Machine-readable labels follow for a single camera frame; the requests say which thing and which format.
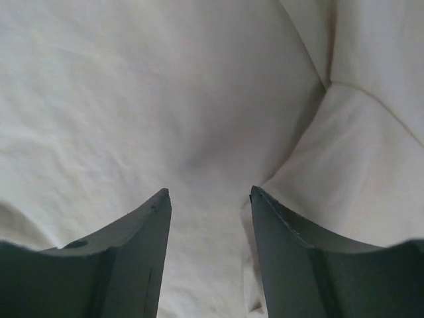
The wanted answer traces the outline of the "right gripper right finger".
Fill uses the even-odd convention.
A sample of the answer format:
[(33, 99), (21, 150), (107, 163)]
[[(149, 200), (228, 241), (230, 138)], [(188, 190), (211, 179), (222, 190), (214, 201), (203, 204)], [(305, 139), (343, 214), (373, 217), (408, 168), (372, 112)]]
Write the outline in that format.
[(259, 187), (252, 221), (270, 317), (422, 317), (423, 241), (387, 248), (331, 232)]

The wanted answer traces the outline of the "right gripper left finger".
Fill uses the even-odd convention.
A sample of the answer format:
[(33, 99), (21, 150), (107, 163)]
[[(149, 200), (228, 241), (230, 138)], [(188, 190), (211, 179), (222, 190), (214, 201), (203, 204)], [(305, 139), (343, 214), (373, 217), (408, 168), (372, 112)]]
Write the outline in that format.
[(1, 242), (2, 317), (155, 317), (172, 206), (161, 189), (63, 248)]

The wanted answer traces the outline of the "beige t-shirt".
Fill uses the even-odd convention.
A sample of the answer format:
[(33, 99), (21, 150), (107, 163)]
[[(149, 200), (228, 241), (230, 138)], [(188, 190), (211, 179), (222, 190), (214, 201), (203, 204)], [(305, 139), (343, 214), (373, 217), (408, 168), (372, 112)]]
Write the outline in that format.
[(266, 317), (258, 186), (423, 236), (422, 1), (2, 1), (1, 238), (63, 247), (165, 187), (160, 317)]

